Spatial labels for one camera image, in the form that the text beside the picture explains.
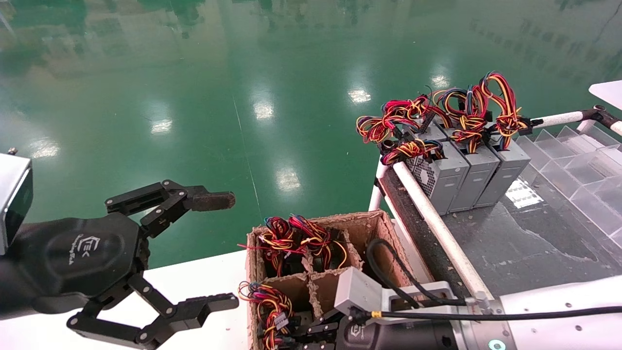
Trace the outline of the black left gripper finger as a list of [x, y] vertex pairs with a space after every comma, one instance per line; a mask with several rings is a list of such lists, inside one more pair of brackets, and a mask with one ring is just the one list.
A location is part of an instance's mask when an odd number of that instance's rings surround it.
[[235, 202], [233, 192], [209, 192], [204, 186], [182, 186], [164, 180], [107, 199], [106, 210], [126, 216], [149, 210], [140, 220], [140, 227], [145, 236], [155, 238], [189, 211], [225, 210]]

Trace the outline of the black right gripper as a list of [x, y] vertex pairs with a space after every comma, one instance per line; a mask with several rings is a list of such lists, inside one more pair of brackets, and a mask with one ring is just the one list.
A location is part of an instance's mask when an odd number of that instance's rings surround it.
[[359, 326], [333, 309], [309, 325], [291, 333], [300, 350], [457, 350], [449, 321], [424, 320], [410, 323]]

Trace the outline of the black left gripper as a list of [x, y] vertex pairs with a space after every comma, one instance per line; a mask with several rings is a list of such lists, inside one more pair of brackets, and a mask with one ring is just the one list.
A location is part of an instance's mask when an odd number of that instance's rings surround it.
[[[0, 262], [0, 316], [60, 314], [83, 308], [67, 327], [87, 339], [157, 350], [175, 333], [201, 328], [211, 313], [235, 309], [233, 293], [172, 304], [143, 276], [149, 243], [132, 219], [111, 213], [24, 224]], [[143, 328], [99, 319], [136, 292], [157, 313]]]

